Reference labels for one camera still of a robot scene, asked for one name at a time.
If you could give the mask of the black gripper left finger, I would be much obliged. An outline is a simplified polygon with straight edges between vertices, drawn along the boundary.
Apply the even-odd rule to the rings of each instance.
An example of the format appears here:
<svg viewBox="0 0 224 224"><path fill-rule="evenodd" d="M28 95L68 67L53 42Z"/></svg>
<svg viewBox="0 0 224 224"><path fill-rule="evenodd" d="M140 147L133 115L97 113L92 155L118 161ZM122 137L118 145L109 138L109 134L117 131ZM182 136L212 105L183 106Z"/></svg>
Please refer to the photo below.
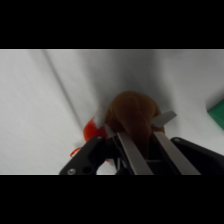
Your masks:
<svg viewBox="0 0 224 224"><path fill-rule="evenodd" d="M127 133L105 140L92 137L61 169L60 175L96 175L106 159L112 159L116 175L152 175L147 162Z"/></svg>

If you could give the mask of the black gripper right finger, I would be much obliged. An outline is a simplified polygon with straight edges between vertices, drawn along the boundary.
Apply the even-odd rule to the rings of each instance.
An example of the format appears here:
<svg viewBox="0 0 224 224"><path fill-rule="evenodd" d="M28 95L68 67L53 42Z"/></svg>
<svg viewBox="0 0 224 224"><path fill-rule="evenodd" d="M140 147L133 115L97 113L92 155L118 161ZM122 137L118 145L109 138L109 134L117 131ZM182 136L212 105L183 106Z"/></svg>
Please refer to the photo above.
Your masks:
<svg viewBox="0 0 224 224"><path fill-rule="evenodd" d="M152 135L152 171L156 175L224 175L224 156L183 138Z"/></svg>

